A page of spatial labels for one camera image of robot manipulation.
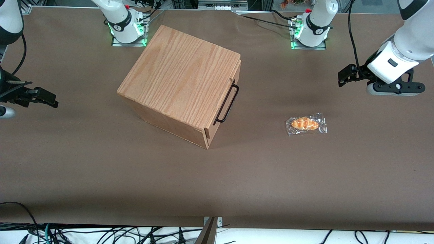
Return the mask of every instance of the packaged bread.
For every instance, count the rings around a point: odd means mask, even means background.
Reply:
[[[327,133],[326,119],[322,113],[291,117],[286,121],[288,135]]]

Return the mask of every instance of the black metal handle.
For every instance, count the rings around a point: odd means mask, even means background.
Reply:
[[[220,116],[221,111],[223,110],[224,105],[226,104],[226,100],[229,97],[230,92],[232,91],[232,87],[235,87],[235,89],[237,89],[235,91],[235,95],[233,96],[233,99],[230,102],[229,108],[227,109],[226,114],[224,115],[223,119],[218,119],[218,117]],[[235,98],[238,95],[238,90],[239,89],[240,88],[235,84],[235,80],[233,80],[232,85],[230,86],[229,91],[227,92],[226,97],[224,98],[223,104],[221,105],[220,110],[218,111],[216,120],[214,120],[214,124],[213,125],[215,125],[217,122],[223,123],[223,122],[226,121],[227,115],[229,114],[229,111],[232,108],[232,104],[233,104],[233,102],[235,101]]]

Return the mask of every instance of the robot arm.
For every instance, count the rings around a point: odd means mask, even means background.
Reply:
[[[23,26],[20,0],[0,0],[0,45],[14,43],[22,36]],[[23,107],[28,107],[31,102],[34,102],[57,108],[56,95],[40,87],[34,89],[25,87],[31,83],[21,81],[15,76],[15,71],[9,73],[0,66],[0,102],[15,103]],[[14,115],[14,109],[0,106],[0,119],[12,118]]]
[[[318,46],[327,38],[330,23],[338,12],[338,8],[336,0],[318,0],[312,12],[298,16],[302,19],[303,25],[294,37],[305,46]]]
[[[132,43],[144,34],[138,26],[144,24],[143,13],[127,9],[122,0],[91,0],[107,18],[113,36],[121,43]]]
[[[422,83],[412,82],[413,67],[434,55],[434,0],[398,0],[398,5],[404,25],[365,65],[350,64],[339,72],[339,87],[369,79],[367,92],[373,95],[415,96],[425,90]],[[406,82],[403,74],[408,74]]]
[[[14,43],[23,29],[20,0],[0,0],[0,45]]]

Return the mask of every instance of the brown table surface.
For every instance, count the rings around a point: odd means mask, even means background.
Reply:
[[[255,14],[285,23],[270,14]],[[17,73],[59,108],[13,106],[0,121],[0,201],[27,205],[41,223],[434,230],[433,65],[415,68],[416,97],[339,88],[354,62],[347,15],[326,51],[291,50],[284,27],[229,11],[165,11],[164,24],[241,54],[240,93],[209,150],[143,122],[116,90],[143,48],[111,47],[98,9],[34,8]],[[402,24],[354,14],[363,63]],[[13,70],[22,43],[10,46]],[[291,116],[322,112],[329,132],[288,137]],[[2,206],[0,221],[31,221]]]

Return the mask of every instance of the wooden lid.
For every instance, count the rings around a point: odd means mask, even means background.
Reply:
[[[118,94],[204,129],[214,121],[240,54],[161,25]]]

